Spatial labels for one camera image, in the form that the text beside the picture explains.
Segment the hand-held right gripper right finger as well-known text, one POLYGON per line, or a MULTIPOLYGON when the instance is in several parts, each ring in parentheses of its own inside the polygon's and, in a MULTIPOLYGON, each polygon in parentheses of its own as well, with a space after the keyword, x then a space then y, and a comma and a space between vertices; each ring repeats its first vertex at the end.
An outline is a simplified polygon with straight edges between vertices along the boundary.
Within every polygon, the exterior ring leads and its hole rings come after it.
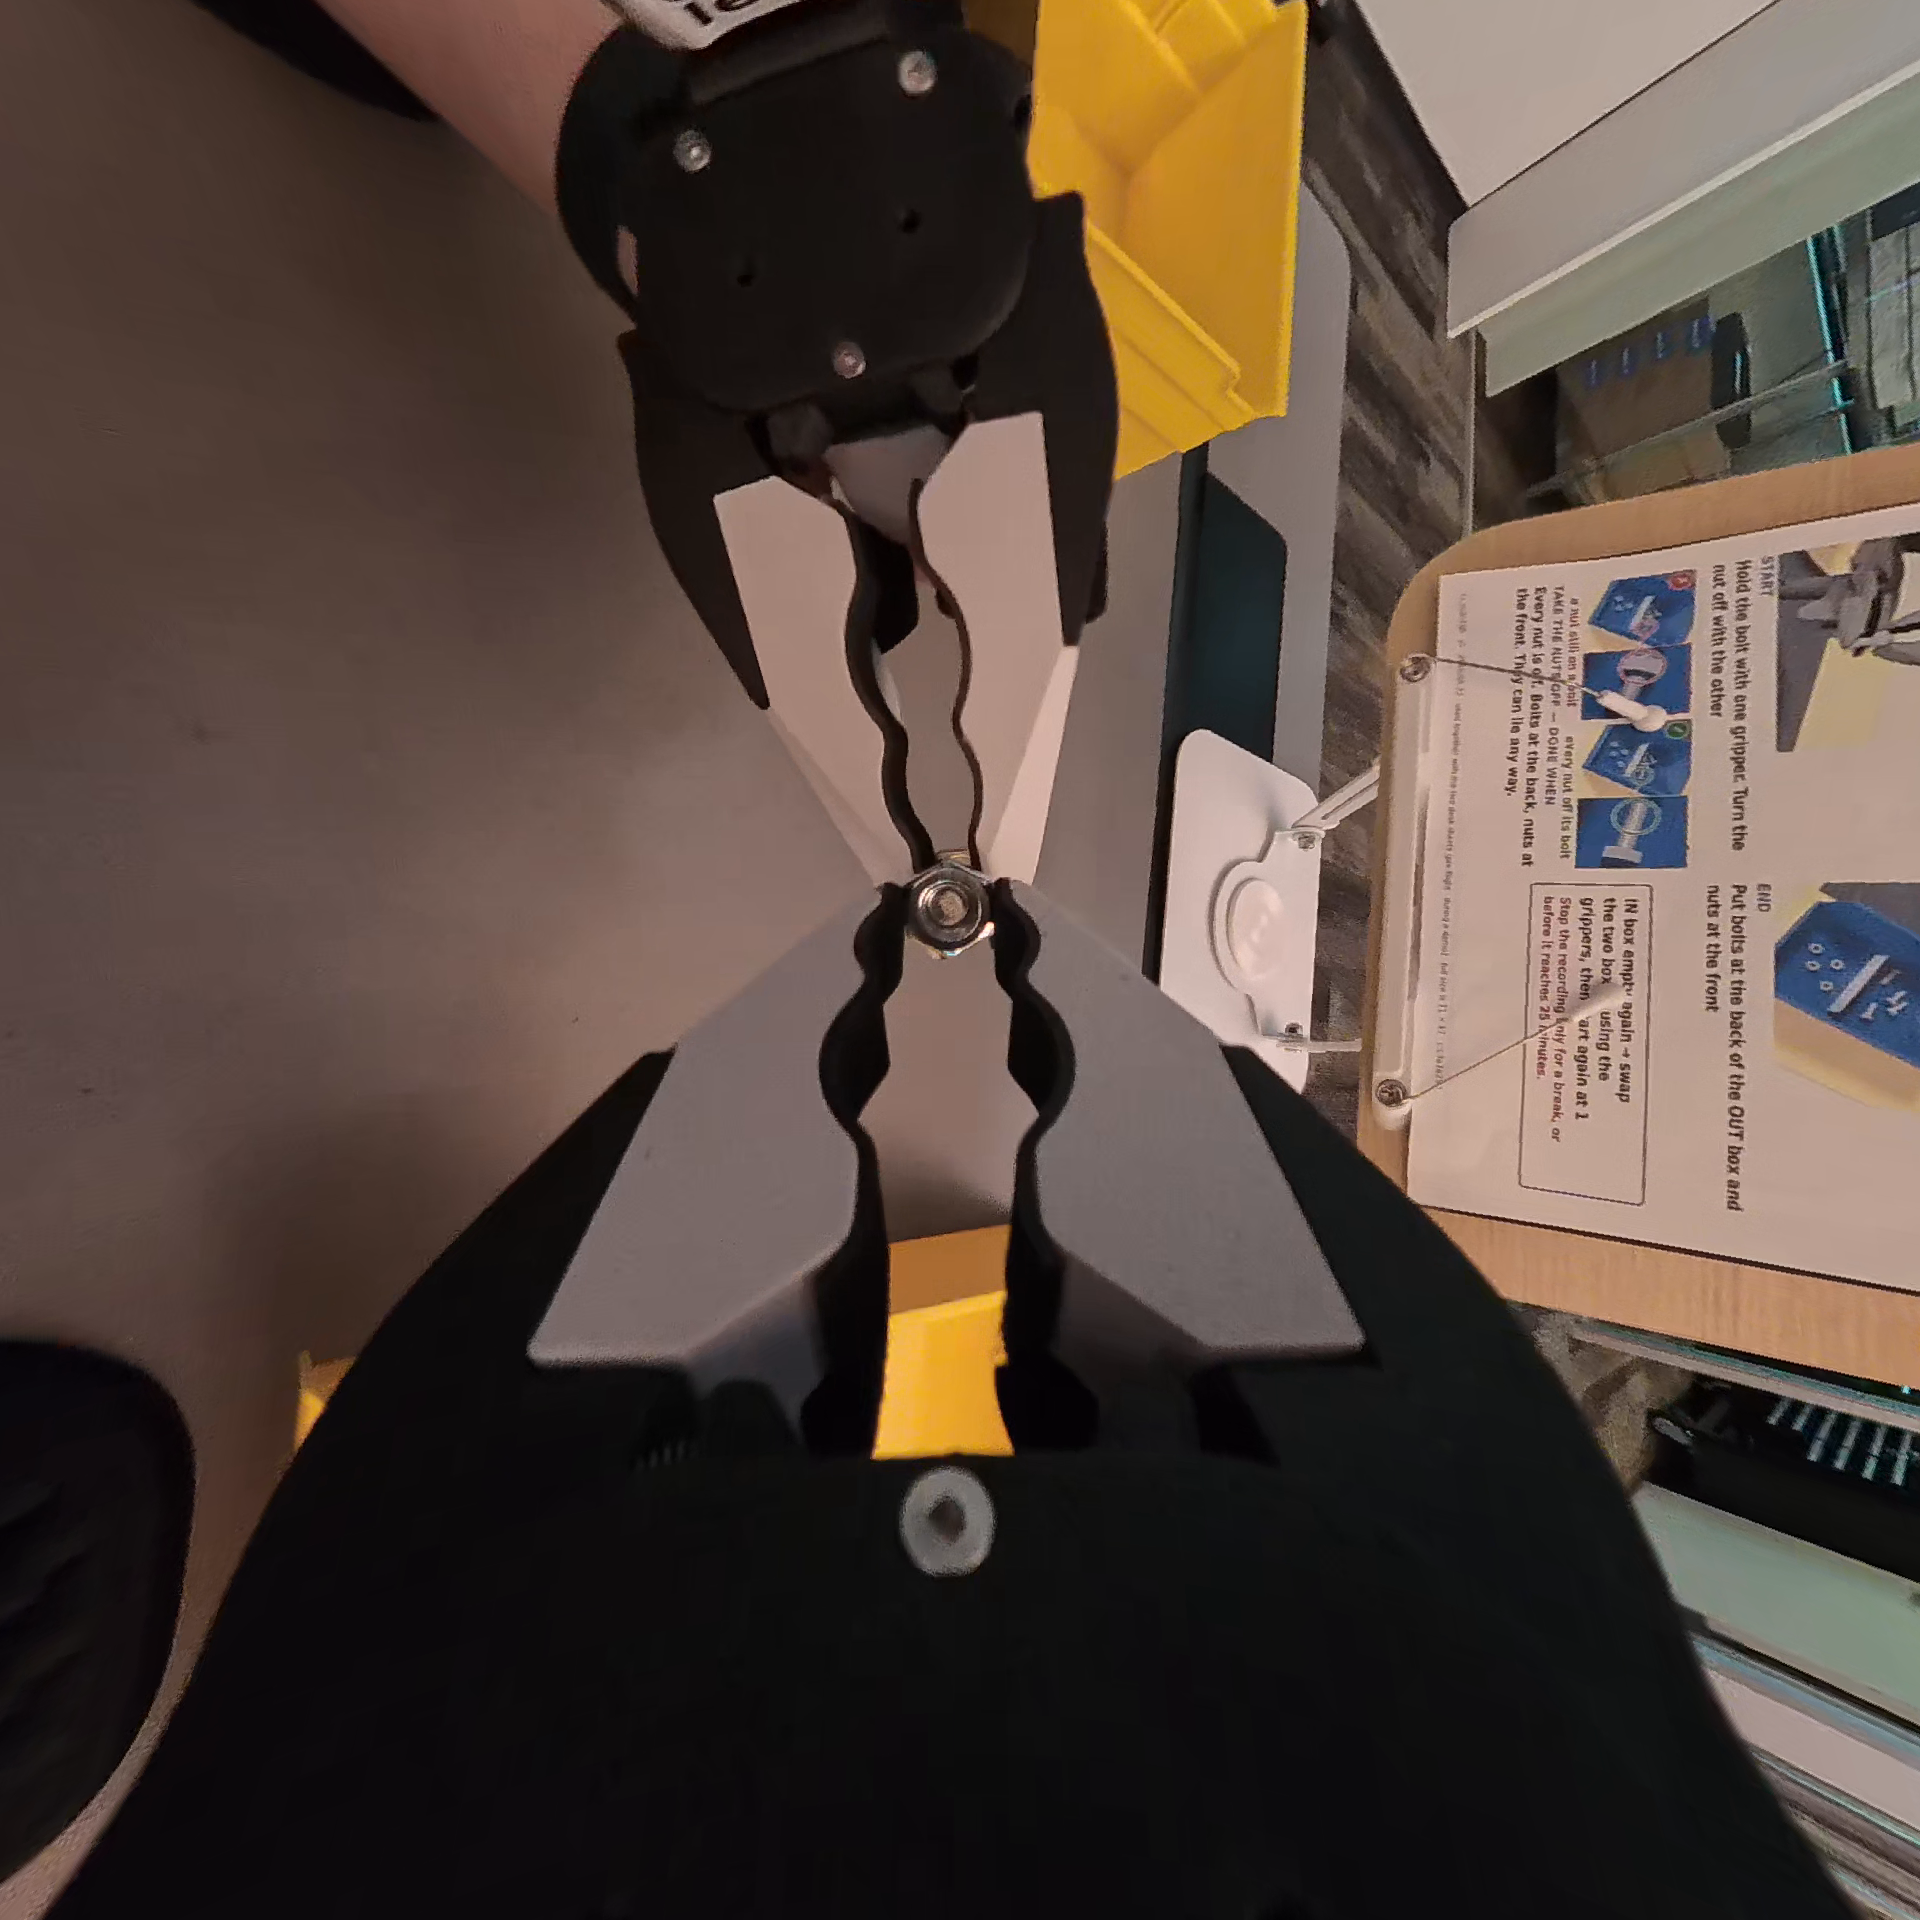
POLYGON ((1211 1025, 1031 883, 991 883, 1014 1173, 1010 1388, 1144 1388, 1362 1355, 1211 1025))

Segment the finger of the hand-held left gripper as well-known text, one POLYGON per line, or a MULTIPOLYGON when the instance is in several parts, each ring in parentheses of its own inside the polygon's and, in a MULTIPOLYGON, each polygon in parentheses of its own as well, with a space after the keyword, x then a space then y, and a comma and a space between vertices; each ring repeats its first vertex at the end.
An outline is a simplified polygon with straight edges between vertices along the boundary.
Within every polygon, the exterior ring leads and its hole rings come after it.
POLYGON ((911 496, 911 555, 959 652, 947 721, 970 770, 959 846, 989 877, 1033 883, 1079 681, 1041 412, 954 438, 911 496))
POLYGON ((719 491, 717 520, 775 731, 863 872, 911 877, 927 828, 903 783, 907 731, 878 652, 871 528, 779 477, 719 491))

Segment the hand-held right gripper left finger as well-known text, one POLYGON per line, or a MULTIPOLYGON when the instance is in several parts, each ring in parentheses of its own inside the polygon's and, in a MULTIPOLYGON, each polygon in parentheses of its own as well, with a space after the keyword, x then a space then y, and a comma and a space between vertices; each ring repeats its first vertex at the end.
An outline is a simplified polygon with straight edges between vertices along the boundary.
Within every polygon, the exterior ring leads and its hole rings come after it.
POLYGON ((878 1403, 892 1279, 863 1112, 899 963, 903 888, 884 883, 671 1049, 531 1339, 539 1368, 878 1403))

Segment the yellow plastic bin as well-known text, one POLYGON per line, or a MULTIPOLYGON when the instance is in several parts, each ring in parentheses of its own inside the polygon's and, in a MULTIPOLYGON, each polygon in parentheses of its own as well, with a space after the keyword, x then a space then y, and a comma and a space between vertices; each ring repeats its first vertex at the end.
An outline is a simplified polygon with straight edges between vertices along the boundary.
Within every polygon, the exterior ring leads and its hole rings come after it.
POLYGON ((1031 175, 1087 202, 1114 477, 1291 408, 1311 8, 1036 5, 1031 175))
POLYGON ((878 1461, 1014 1453, 996 1403, 1007 1253, 1007 1226, 892 1243, 878 1461))

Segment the silver hex nut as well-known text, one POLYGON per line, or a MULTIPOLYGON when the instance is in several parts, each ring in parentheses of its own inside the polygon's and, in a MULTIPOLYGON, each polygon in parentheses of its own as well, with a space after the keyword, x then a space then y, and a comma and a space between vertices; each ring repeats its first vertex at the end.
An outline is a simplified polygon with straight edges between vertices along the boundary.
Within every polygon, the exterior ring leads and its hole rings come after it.
POLYGON ((991 941, 996 933, 996 919, 991 919, 991 883, 959 854, 959 852, 946 852, 932 867, 924 867, 907 888, 903 888, 903 926, 907 934, 941 955, 941 958, 958 958, 965 951, 972 951, 976 942, 991 941), (959 933, 959 941, 941 941, 932 926, 924 926, 918 919, 918 895, 924 888, 941 883, 941 877, 954 877, 954 883, 965 883, 972 888, 972 899, 976 899, 976 922, 959 933))

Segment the person's left forearm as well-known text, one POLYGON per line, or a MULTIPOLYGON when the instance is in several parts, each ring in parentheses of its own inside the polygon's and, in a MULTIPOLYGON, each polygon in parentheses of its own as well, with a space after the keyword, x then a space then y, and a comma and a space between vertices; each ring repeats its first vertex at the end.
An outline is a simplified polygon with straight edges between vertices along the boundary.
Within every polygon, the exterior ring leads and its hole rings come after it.
POLYGON ((463 86, 564 88, 626 26, 603 0, 322 0, 316 8, 420 96, 463 86))

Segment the black flat pad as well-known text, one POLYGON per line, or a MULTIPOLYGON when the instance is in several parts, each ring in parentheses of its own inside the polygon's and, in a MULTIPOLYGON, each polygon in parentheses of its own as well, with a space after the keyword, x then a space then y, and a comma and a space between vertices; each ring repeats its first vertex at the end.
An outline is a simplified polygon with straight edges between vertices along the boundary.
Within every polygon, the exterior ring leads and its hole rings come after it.
POLYGON ((1179 528, 1163 664, 1158 877, 1173 862, 1176 758, 1190 731, 1274 762, 1286 538, 1211 477, 1211 447, 1179 460, 1179 528))

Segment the white stand base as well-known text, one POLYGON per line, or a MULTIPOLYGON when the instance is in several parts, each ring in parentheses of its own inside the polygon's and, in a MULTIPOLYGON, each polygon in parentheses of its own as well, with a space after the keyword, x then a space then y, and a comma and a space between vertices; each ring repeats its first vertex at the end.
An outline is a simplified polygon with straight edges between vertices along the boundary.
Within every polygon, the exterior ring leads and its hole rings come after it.
POLYGON ((1317 799, 1208 729, 1173 763, 1158 989, 1295 1091, 1314 1058, 1360 1054, 1356 1039, 1317 1039, 1311 1009, 1324 852, 1376 799, 1380 763, 1317 799))

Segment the wooden display board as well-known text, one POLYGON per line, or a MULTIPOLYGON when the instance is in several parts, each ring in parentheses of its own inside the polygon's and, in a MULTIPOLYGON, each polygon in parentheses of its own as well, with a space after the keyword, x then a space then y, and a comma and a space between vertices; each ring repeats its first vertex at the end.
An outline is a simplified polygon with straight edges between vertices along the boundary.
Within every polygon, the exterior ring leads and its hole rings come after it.
MULTIPOLYGON (((1382 1045, 1382 1025, 1403 1020, 1416 780, 1410 709, 1403 657, 1436 639, 1439 585, 1476 570, 1543 570, 1550 560, 1608 560, 1654 545, 1749 541, 1781 524, 1915 509, 1915 443, 1877 447, 1826 465, 1731 477, 1675 491, 1565 509, 1467 533, 1429 560, 1403 589, 1387 628, 1380 800, 1371 854, 1367 989, 1360 1049, 1360 1153, 1403 1188, 1410 1108, 1380 1108, 1380 1076, 1403 1076, 1403 1045, 1382 1045)), ((1436 1210, 1433 1221, 1518 1306, 1628 1324, 1631 1339, 1691 1344, 1762 1355, 1796 1372, 1878 1379, 1915 1388, 1920 1306, 1907 1288, 1864 1287, 1790 1265, 1715 1260, 1619 1235, 1586 1235, 1543 1226, 1436 1210)))

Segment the printed instruction sheet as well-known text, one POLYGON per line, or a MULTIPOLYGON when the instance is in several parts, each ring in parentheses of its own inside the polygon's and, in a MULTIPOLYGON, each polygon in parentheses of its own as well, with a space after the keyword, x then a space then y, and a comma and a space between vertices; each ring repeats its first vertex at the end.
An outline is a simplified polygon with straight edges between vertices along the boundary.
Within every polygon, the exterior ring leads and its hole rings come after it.
POLYGON ((1915 509, 1439 589, 1410 1200, 1920 1279, 1915 509))

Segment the dark cloth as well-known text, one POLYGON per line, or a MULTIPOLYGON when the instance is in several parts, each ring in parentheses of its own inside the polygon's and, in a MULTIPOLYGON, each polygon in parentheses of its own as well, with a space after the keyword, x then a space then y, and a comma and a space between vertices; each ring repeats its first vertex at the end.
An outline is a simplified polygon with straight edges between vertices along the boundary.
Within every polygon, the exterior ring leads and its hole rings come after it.
POLYGON ((197 1517, 197 1445, 145 1372, 0 1348, 0 1877, 120 1775, 162 1689, 197 1517))

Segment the white shelf panel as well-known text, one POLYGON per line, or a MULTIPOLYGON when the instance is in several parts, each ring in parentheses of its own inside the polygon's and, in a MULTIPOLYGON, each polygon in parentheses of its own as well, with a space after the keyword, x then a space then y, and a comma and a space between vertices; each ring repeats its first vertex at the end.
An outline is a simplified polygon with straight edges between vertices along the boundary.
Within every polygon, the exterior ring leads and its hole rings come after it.
POLYGON ((1767 5, 1449 230, 1449 332, 1504 391, 1915 181, 1915 5, 1767 5))

